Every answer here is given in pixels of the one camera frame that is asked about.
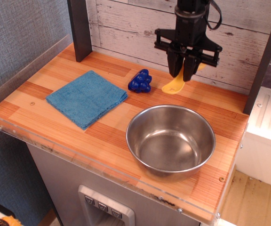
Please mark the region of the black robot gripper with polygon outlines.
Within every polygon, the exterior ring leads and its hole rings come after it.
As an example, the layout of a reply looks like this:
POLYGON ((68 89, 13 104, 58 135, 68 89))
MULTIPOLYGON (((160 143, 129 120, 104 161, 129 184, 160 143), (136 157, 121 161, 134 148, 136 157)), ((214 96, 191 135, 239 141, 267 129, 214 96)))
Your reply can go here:
POLYGON ((156 29, 155 48, 166 51, 170 75, 175 78, 180 72, 183 81, 190 81, 197 72, 200 63, 216 67, 222 47, 211 41, 207 28, 216 30, 222 24, 219 21, 212 27, 208 21, 209 7, 175 7, 175 29, 156 29))

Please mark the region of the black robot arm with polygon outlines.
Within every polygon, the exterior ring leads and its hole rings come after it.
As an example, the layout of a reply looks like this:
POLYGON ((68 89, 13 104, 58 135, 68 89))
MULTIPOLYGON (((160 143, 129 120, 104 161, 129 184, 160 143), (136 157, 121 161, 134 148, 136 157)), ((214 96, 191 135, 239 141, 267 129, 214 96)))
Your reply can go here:
POLYGON ((169 73, 183 75, 183 81, 191 80, 201 63, 216 67, 222 47, 211 41, 207 28, 216 30, 222 23, 222 13, 213 0, 179 0, 175 6, 175 29, 156 29, 155 48, 167 54, 169 73), (219 13, 219 21, 212 27, 208 21, 209 8, 219 13))

